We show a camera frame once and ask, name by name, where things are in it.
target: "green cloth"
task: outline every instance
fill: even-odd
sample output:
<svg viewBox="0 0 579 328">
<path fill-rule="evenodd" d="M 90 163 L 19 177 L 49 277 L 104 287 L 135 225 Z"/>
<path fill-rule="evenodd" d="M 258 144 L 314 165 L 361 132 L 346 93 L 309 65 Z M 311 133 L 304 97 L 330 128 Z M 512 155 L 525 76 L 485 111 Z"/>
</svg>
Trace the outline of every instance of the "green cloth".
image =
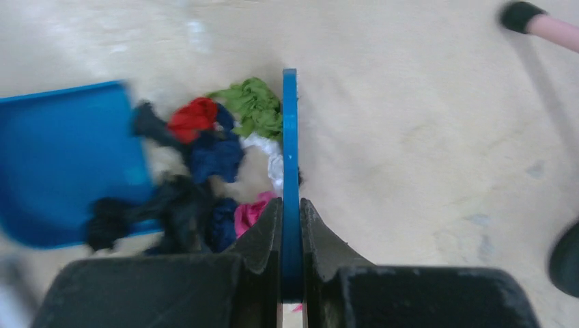
<svg viewBox="0 0 579 328">
<path fill-rule="evenodd" d="M 262 137 L 281 141 L 282 115 L 279 98 L 257 77 L 229 89 L 207 94 L 209 98 L 225 99 L 225 108 L 241 116 L 241 127 L 234 132 L 248 137 L 253 131 Z"/>
</svg>

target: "blue plastic tray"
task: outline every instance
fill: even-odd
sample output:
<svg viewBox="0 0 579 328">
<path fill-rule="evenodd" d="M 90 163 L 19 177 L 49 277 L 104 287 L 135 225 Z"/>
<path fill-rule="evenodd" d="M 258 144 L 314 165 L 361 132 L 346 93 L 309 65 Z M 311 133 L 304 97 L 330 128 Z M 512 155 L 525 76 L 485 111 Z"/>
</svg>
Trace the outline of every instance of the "blue plastic tray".
<svg viewBox="0 0 579 328">
<path fill-rule="evenodd" d="M 89 205 L 152 192 L 130 101 L 114 81 L 0 99 L 0 225 L 36 248 L 84 241 Z M 156 229 L 154 222 L 135 233 Z"/>
</svg>

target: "concrete floor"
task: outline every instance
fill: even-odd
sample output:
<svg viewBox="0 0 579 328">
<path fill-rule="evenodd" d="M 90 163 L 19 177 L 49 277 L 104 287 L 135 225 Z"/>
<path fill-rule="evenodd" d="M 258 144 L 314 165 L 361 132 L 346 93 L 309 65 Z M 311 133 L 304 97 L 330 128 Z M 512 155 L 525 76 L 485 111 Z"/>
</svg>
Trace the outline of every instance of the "concrete floor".
<svg viewBox="0 0 579 328">
<path fill-rule="evenodd" d="M 546 263 L 579 213 L 579 55 L 502 31 L 501 3 L 0 1 L 0 96 L 128 79 L 168 114 L 295 67 L 302 195 L 339 236 L 377 263 L 502 268 L 543 327 L 577 327 Z M 579 24 L 577 1 L 534 3 Z M 40 290 L 87 254 L 3 245 Z"/>
</svg>

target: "pink pole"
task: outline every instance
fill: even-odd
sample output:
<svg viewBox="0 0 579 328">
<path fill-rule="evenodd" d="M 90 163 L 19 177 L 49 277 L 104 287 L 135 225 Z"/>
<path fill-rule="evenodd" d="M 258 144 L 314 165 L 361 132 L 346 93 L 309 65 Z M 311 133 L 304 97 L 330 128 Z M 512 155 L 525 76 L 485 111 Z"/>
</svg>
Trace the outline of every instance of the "pink pole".
<svg viewBox="0 0 579 328">
<path fill-rule="evenodd" d="M 579 53 L 579 27 L 546 14 L 534 16 L 526 26 L 527 32 Z"/>
</svg>

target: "black rubber cap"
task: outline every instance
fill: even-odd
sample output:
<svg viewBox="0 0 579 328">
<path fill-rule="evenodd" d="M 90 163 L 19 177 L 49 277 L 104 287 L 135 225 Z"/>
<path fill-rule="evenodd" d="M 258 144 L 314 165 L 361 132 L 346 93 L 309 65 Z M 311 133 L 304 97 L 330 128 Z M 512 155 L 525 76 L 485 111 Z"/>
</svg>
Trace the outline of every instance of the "black rubber cap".
<svg viewBox="0 0 579 328">
<path fill-rule="evenodd" d="M 536 15 L 547 14 L 545 10 L 523 1 L 512 1 L 500 12 L 500 23 L 511 31 L 528 34 L 526 25 Z"/>
<path fill-rule="evenodd" d="M 549 261 L 549 278 L 561 291 L 579 297 L 579 222 L 555 245 Z"/>
</svg>

